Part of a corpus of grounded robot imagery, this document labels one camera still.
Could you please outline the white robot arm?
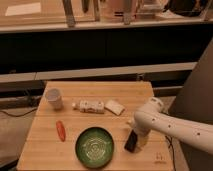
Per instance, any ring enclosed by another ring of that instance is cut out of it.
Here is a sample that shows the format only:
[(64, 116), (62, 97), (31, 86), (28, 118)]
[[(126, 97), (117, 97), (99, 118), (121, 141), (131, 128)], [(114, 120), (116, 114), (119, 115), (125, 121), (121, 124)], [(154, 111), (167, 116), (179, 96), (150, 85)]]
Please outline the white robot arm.
[(136, 109), (128, 124), (139, 136), (145, 137), (151, 130), (159, 131), (213, 155), (213, 125), (163, 114), (163, 108), (159, 98), (151, 97)]

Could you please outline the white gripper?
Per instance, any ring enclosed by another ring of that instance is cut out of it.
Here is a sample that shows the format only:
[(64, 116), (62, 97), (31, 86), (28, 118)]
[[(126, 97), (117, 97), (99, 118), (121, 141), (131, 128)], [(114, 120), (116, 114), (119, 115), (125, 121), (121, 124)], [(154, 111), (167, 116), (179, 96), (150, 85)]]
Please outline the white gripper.
[(138, 141), (135, 149), (141, 149), (146, 145), (150, 133), (150, 129), (146, 127), (139, 126), (135, 120), (129, 120), (127, 124), (132, 128), (138, 136)]

